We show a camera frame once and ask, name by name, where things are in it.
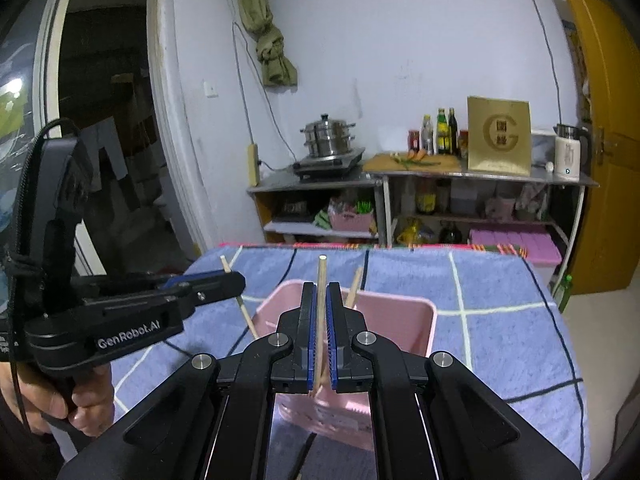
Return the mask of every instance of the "cutting board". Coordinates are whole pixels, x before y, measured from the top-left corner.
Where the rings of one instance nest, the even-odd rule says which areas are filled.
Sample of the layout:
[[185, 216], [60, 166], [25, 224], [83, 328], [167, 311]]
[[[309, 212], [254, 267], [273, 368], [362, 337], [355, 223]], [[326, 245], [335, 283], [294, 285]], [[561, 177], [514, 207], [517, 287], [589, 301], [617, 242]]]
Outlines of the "cutting board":
[[454, 173], [461, 171], [460, 161], [453, 155], [425, 156], [422, 162], [439, 162], [437, 166], [420, 166], [408, 162], [401, 164], [391, 157], [391, 153], [379, 153], [364, 163], [363, 171], [368, 173], [388, 173], [390, 171], [411, 171], [417, 173]]

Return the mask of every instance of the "wall outlet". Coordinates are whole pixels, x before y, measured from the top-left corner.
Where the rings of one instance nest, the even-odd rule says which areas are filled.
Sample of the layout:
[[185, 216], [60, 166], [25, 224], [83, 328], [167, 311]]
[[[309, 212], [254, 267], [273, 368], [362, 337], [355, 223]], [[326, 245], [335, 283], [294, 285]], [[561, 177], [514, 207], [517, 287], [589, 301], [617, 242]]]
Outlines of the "wall outlet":
[[218, 91], [216, 90], [216, 87], [213, 86], [212, 83], [204, 81], [202, 83], [202, 86], [204, 87], [204, 95], [206, 97], [218, 97]]

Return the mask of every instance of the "white kettle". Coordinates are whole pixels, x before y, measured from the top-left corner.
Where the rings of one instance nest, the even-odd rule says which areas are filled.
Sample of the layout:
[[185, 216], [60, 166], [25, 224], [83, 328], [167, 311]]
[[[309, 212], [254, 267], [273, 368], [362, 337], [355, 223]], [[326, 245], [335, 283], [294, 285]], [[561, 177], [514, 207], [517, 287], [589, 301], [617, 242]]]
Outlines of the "white kettle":
[[556, 162], [554, 173], [567, 180], [580, 179], [580, 138], [587, 140], [588, 153], [591, 149], [591, 136], [586, 128], [558, 124], [556, 134]]

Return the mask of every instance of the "g logo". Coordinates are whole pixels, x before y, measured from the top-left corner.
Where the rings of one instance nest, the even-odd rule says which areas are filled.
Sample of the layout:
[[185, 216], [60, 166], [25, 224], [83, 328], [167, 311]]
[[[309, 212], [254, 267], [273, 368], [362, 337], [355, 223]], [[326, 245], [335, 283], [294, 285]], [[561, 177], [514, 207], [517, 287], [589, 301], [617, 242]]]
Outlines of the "g logo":
[[507, 122], [512, 126], [517, 126], [517, 122], [513, 117], [505, 114], [494, 114], [489, 116], [482, 126], [482, 134], [484, 142], [491, 146], [497, 152], [510, 152], [518, 143], [518, 136], [515, 134], [507, 135]]

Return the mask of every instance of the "blue gripper pad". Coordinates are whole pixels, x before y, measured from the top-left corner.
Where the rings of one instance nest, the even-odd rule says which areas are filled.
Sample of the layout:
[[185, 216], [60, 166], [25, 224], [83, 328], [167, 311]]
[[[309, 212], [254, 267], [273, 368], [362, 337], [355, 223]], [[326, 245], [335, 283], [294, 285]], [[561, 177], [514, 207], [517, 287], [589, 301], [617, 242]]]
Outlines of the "blue gripper pad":
[[331, 376], [331, 389], [335, 390], [338, 386], [338, 347], [335, 338], [334, 311], [331, 301], [329, 286], [325, 291], [325, 309], [326, 309], [326, 340], [329, 352], [329, 374]]
[[202, 280], [206, 278], [212, 278], [213, 276], [220, 276], [224, 274], [224, 270], [210, 270], [208, 272], [194, 272], [192, 274], [180, 274], [178, 276], [174, 276], [169, 278], [166, 283], [160, 288], [171, 288], [174, 285], [177, 285], [181, 282], [195, 282], [196, 280]]
[[308, 369], [306, 374], [306, 387], [310, 391], [314, 387], [314, 369], [316, 367], [316, 307], [318, 303], [318, 287], [316, 285], [313, 285], [313, 293], [311, 296], [311, 310], [309, 312]]

